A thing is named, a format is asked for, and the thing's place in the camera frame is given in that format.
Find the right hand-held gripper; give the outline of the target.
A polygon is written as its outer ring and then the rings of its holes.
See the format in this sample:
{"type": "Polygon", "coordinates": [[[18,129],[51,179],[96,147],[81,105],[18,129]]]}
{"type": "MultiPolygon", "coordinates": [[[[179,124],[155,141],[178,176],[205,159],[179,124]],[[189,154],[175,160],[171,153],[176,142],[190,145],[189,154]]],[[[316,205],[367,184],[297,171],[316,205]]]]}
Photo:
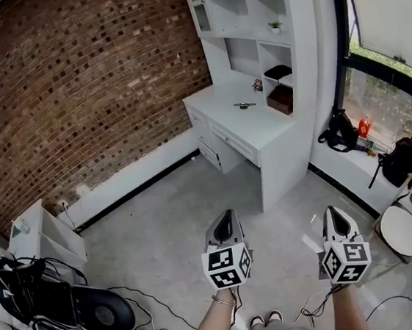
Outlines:
{"type": "Polygon", "coordinates": [[[323,217],[325,254],[321,264],[328,279],[334,285],[359,282],[372,262],[369,242],[342,209],[328,206],[323,217]]]}

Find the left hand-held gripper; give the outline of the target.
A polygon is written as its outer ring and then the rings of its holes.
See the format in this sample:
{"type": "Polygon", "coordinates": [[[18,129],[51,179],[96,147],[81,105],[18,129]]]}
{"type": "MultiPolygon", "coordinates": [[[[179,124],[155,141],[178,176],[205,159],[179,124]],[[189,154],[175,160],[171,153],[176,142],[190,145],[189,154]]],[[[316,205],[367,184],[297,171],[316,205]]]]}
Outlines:
{"type": "Polygon", "coordinates": [[[222,212],[207,230],[201,255],[206,278],[216,291],[244,284],[253,260],[236,211],[222,212]]]}

